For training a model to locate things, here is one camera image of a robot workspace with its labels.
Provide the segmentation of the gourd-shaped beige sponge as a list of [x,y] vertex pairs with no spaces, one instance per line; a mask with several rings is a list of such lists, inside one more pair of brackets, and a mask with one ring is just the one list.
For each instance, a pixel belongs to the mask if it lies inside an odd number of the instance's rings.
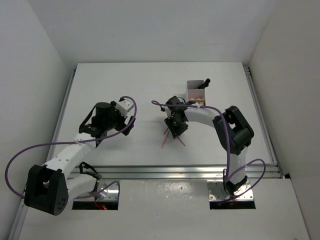
[[188,98],[189,101],[196,101],[196,102],[202,102],[204,101],[203,98],[200,98],[200,97],[189,97]]

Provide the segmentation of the white organizer box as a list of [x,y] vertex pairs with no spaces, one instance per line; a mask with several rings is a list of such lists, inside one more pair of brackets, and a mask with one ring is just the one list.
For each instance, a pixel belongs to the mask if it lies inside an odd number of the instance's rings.
[[192,101],[188,100],[189,98],[202,98],[204,99],[204,105],[206,105],[206,94],[205,89],[196,89],[199,85],[201,85],[205,80],[188,80],[186,82],[186,90],[185,90],[185,100],[187,102]]

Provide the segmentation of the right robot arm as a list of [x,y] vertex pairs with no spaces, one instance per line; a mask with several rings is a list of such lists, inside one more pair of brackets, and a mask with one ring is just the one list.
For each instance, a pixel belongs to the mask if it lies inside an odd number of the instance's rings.
[[215,107],[192,100],[182,102],[177,96],[159,106],[167,115],[164,122],[173,138],[179,137],[188,129],[188,122],[214,128],[219,143],[227,154],[224,189],[233,196],[247,181],[246,154],[254,137],[254,131],[241,111],[232,105],[221,112]]

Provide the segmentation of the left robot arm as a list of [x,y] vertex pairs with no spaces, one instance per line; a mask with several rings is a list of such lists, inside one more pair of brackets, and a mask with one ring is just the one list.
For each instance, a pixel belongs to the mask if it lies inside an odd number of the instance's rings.
[[42,165],[28,171],[24,204],[27,207],[58,216],[68,201],[97,197],[102,176],[83,159],[115,130],[127,136],[134,126],[137,111],[135,100],[123,96],[119,101],[98,102],[79,125],[73,141]]

